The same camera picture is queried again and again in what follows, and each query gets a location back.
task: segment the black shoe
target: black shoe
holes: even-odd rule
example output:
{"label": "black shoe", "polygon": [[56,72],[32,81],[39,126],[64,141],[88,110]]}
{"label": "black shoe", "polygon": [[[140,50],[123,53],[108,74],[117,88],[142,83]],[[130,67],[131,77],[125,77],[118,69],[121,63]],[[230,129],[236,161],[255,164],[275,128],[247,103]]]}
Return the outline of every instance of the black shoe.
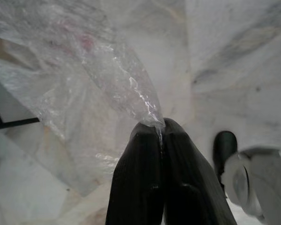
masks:
{"label": "black shoe", "polygon": [[237,139],[235,135],[230,131],[219,132],[214,139],[213,161],[215,173],[224,192],[221,175],[224,173],[225,162],[236,152]]}

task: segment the black rubber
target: black rubber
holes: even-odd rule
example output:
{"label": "black rubber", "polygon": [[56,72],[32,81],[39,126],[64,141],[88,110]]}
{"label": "black rubber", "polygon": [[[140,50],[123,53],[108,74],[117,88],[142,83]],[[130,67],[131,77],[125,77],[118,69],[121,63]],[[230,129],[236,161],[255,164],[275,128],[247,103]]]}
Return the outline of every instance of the black rubber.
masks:
{"label": "black rubber", "polygon": [[227,159],[237,152],[237,139],[234,133],[230,131],[219,132],[214,139],[213,161],[217,178],[224,190],[221,182],[221,175],[224,173],[225,162]]}
{"label": "black rubber", "polygon": [[163,205],[159,137],[138,124],[113,174],[105,224],[159,225]]}
{"label": "black rubber", "polygon": [[197,148],[175,121],[165,119],[165,123],[163,171],[166,224],[218,225],[199,170]]}

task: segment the clear plastic bag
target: clear plastic bag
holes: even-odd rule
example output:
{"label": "clear plastic bag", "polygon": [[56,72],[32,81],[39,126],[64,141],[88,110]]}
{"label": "clear plastic bag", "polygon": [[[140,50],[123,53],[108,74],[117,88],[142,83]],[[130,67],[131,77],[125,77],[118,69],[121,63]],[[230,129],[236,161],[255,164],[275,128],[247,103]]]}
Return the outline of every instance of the clear plastic bag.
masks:
{"label": "clear plastic bag", "polygon": [[145,68],[89,1],[0,0],[0,38],[19,61],[0,60],[0,82],[60,137],[81,193],[113,170],[125,114],[164,126]]}

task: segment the plastic wrap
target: plastic wrap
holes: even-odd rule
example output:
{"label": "plastic wrap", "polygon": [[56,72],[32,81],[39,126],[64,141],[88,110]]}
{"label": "plastic wrap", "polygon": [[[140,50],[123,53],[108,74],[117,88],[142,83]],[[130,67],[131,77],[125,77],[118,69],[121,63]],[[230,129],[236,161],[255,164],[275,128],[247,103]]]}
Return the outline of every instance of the plastic wrap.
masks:
{"label": "plastic wrap", "polygon": [[18,60],[0,60],[0,82],[60,137],[81,193],[113,170],[125,114],[164,126],[145,68],[87,1],[0,0],[0,38]]}

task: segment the plastic bag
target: plastic bag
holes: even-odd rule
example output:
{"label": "plastic bag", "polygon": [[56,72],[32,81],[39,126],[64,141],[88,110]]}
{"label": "plastic bag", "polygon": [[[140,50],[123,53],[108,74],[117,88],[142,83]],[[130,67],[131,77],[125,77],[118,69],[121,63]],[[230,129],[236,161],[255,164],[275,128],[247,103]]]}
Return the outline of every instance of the plastic bag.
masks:
{"label": "plastic bag", "polygon": [[88,1],[0,0],[0,38],[18,60],[0,60],[0,82],[60,137],[77,172],[61,179],[80,193],[124,150],[122,112],[164,126],[145,68]]}

